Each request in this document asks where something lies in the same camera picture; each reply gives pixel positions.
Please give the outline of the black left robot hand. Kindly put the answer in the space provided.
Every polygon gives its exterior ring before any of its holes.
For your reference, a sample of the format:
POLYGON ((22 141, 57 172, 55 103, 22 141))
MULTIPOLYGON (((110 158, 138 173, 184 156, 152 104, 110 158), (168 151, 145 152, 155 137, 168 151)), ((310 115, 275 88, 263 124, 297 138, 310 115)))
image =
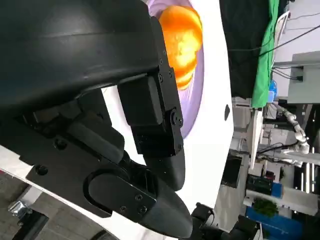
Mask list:
POLYGON ((140 0, 0 3, 0 144, 27 179, 99 216, 187 239, 183 114, 140 0))

